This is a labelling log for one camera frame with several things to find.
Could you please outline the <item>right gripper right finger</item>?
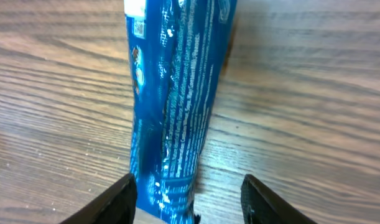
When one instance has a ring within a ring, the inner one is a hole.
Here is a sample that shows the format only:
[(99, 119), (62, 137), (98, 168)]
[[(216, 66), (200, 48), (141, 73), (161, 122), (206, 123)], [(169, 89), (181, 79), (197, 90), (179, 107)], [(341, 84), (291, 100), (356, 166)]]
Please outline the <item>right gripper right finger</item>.
[(241, 186), (245, 224), (317, 224), (251, 174)]

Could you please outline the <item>blue snack bar wrapper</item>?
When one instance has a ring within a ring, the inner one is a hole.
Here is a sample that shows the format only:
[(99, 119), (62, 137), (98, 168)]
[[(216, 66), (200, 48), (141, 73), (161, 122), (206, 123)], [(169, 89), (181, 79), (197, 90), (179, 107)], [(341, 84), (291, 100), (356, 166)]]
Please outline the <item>blue snack bar wrapper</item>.
[(137, 206), (166, 223), (199, 223), (206, 141), (236, 0), (124, 0), (134, 91), (130, 171)]

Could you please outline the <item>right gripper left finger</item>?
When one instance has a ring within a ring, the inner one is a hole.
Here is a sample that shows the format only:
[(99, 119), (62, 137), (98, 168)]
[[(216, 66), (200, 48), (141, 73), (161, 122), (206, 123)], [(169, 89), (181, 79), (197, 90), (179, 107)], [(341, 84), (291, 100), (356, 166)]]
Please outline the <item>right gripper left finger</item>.
[(61, 224), (133, 224), (137, 187), (133, 174), (126, 174)]

